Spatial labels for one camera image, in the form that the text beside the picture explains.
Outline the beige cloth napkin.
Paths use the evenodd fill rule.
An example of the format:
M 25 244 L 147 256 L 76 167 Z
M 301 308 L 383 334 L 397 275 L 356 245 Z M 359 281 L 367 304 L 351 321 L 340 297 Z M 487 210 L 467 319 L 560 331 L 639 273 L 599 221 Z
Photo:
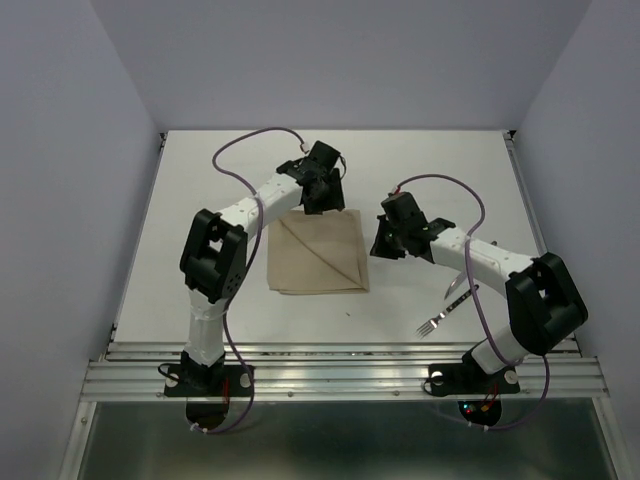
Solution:
M 267 281 L 283 295 L 370 291 L 361 214 L 292 210 L 268 227 Z

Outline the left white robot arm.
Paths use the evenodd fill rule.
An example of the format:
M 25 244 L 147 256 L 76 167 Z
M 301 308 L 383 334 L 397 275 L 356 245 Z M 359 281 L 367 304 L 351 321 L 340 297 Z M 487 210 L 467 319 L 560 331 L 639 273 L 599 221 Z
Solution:
M 248 270 L 248 244 L 264 227 L 297 207 L 307 215 L 345 207 L 337 163 L 340 152 L 317 141 L 304 157 L 287 161 L 261 187 L 218 212 L 193 218 L 179 268 L 189 290 L 189 335 L 181 365 L 199 393 L 215 392 L 222 382 L 223 319 Z

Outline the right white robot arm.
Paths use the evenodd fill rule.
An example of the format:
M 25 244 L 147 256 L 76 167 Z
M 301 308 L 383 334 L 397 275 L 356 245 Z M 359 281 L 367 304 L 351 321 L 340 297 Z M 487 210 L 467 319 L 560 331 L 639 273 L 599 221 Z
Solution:
M 559 256 L 517 254 L 473 239 L 449 220 L 429 222 L 409 192 L 388 197 L 381 207 L 373 256 L 411 255 L 470 272 L 507 302 L 508 325 L 477 344 L 460 366 L 466 387 L 484 389 L 499 370 L 530 354 L 547 354 L 587 320 L 586 305 Z

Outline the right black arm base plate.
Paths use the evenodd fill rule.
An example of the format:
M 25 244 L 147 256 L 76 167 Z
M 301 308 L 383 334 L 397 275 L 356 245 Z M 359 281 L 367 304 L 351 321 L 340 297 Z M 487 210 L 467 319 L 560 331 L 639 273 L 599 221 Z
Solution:
M 437 363 L 428 366 L 422 389 L 434 397 L 450 395 L 484 395 L 486 393 L 517 394 L 520 392 L 514 368 L 503 368 L 486 374 L 477 366 L 465 363 Z

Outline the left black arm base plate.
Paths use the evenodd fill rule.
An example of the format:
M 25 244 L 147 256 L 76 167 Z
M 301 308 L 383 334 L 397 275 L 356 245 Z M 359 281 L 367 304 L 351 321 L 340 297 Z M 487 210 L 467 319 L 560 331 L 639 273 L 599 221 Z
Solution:
M 187 373 L 181 364 L 161 363 L 163 394 L 169 398 L 249 398 L 254 393 L 249 374 L 241 365 L 214 365 L 207 373 Z

